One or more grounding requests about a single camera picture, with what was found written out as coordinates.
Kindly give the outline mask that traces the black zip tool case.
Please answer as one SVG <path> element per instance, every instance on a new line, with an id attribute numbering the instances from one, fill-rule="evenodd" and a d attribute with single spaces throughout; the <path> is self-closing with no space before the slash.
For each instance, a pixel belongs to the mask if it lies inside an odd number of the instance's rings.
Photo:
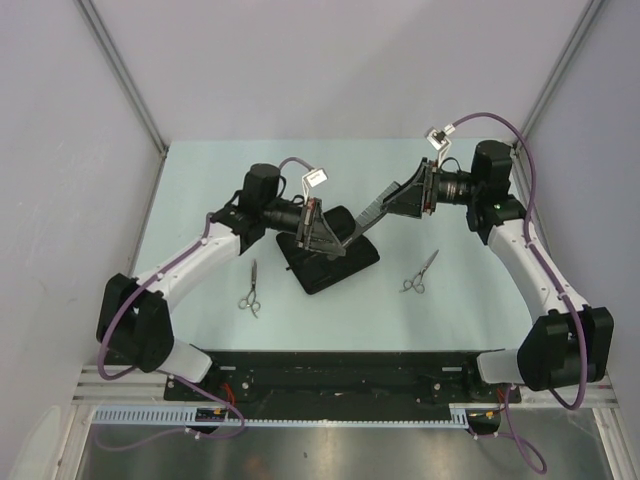
<path id="1" fill-rule="evenodd" d="M 307 295 L 315 295 L 374 265 L 380 260 L 373 243 L 361 236 L 346 249 L 345 256 L 330 257 L 300 249 L 294 245 L 294 236 L 276 235 L 277 245 L 291 271 Z"/>

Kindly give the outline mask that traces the black handle comb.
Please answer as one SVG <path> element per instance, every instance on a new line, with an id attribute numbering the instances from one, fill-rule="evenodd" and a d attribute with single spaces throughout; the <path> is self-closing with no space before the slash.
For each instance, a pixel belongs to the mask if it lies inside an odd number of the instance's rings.
<path id="1" fill-rule="evenodd" d="M 341 243 L 344 248 L 348 248 L 386 215 L 386 210 L 383 206 L 384 200 L 399 187 L 400 184 L 393 181 L 356 217 L 353 233 Z"/>

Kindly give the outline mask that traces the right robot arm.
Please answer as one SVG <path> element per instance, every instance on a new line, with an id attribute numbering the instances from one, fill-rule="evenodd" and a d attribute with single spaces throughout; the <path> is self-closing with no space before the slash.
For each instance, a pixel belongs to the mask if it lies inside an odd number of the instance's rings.
<path id="1" fill-rule="evenodd" d="M 413 218 L 440 204 L 465 206 L 469 229 L 502 262 L 525 301 L 532 328 L 521 345 L 479 354 L 477 367 L 461 376 L 473 401 L 486 400 L 498 384 L 543 391 L 602 380 L 614 329 L 609 310 L 591 306 L 570 286 L 526 222 L 525 206 L 510 192 L 512 166 L 507 144 L 484 140 L 470 171 L 445 171 L 423 159 L 382 200 L 384 213 Z"/>

